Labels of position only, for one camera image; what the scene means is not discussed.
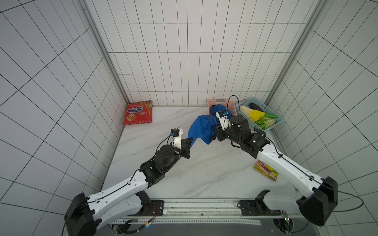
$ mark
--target eggplant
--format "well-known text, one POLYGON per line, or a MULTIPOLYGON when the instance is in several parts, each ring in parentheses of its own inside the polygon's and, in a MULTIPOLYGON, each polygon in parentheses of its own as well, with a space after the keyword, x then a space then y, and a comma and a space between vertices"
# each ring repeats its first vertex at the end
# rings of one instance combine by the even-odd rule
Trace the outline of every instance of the eggplant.
POLYGON ((258 110, 258 111, 261 111, 261 112, 264 112, 263 109, 261 109, 259 106, 257 106, 257 105, 254 104, 253 102, 251 102, 251 103, 249 104, 249 107, 250 107, 251 109, 258 110))

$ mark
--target food packaging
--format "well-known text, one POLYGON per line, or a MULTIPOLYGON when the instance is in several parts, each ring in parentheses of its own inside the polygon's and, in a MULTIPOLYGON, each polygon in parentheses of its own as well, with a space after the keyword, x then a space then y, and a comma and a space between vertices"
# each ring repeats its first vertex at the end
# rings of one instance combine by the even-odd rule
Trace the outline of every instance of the food packaging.
POLYGON ((276 181, 278 177, 278 172, 270 167, 268 164, 265 164, 262 161, 258 161, 256 165, 253 167, 255 170, 259 171, 269 179, 276 181))
POLYGON ((152 122, 152 101, 127 104, 123 125, 144 124, 152 122))

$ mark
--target white marble surface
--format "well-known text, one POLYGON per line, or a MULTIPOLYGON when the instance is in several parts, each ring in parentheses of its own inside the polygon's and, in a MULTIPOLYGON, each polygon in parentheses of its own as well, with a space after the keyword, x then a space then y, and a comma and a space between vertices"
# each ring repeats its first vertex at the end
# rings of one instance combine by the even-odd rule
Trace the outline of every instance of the white marble surface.
MULTIPOLYGON (((103 189, 131 176, 172 128, 182 128, 182 138, 187 138, 193 121, 207 113, 207 107, 153 107, 153 123, 125 126, 103 189)), ((197 139, 190 152, 189 159, 180 159, 163 180, 146 190, 150 198, 248 198, 264 189, 294 191, 282 175, 274 182, 253 169, 257 160, 228 140, 207 145, 197 139)))

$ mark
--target blue plastic bag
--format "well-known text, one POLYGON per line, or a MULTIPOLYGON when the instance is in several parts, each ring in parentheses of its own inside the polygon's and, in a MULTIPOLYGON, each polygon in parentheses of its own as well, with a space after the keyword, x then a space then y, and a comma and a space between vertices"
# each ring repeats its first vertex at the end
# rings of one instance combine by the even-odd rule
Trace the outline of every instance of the blue plastic bag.
POLYGON ((211 128, 215 125, 217 125, 217 118, 214 116, 198 116, 188 131, 188 138, 193 138, 191 147, 198 138, 201 138, 206 144, 210 144, 215 139, 214 131, 211 128))

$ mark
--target cucumber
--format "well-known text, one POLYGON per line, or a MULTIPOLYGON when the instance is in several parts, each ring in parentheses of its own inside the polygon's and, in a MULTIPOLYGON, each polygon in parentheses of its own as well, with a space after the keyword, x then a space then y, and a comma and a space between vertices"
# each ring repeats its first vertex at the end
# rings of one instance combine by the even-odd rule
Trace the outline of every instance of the cucumber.
POLYGON ((273 114, 269 114, 269 113, 265 113, 264 116, 265 116, 265 117, 269 117, 269 118, 278 118, 278 116, 273 115, 273 114))

